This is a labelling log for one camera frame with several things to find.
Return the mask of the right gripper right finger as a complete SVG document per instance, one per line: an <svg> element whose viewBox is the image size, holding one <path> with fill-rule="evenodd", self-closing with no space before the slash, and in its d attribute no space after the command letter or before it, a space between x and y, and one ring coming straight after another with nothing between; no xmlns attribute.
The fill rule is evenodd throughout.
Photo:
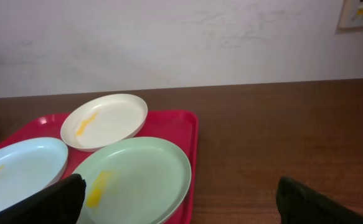
<svg viewBox="0 0 363 224"><path fill-rule="evenodd" d="M290 178L276 192L281 224L363 224L363 216Z"/></svg>

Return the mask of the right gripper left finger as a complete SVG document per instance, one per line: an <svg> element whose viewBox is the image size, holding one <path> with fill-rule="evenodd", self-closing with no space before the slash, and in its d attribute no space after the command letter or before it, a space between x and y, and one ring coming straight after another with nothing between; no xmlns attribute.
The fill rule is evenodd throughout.
<svg viewBox="0 0 363 224"><path fill-rule="evenodd" d="M85 200L79 174L37 192L0 212L0 224L76 224Z"/></svg>

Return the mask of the light blue plate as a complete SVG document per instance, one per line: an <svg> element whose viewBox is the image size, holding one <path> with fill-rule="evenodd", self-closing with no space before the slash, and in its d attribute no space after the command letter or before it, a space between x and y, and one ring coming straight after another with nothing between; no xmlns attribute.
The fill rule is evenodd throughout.
<svg viewBox="0 0 363 224"><path fill-rule="evenodd" d="M68 147L57 138L33 138L0 149L0 211L56 183Z"/></svg>

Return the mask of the light green plate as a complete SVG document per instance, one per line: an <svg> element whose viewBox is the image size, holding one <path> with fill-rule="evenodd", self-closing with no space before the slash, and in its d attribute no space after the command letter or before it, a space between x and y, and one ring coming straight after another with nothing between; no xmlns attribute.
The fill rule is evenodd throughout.
<svg viewBox="0 0 363 224"><path fill-rule="evenodd" d="M184 200L192 178L184 151L160 138L116 142L74 171L87 183L78 223L164 223Z"/></svg>

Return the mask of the cream white plate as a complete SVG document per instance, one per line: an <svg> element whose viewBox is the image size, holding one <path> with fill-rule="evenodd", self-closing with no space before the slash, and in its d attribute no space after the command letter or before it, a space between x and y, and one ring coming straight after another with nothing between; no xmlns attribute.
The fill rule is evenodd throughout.
<svg viewBox="0 0 363 224"><path fill-rule="evenodd" d="M102 96L71 112L62 124L60 137L79 151L95 152L134 137L143 127L147 115L146 102L136 95Z"/></svg>

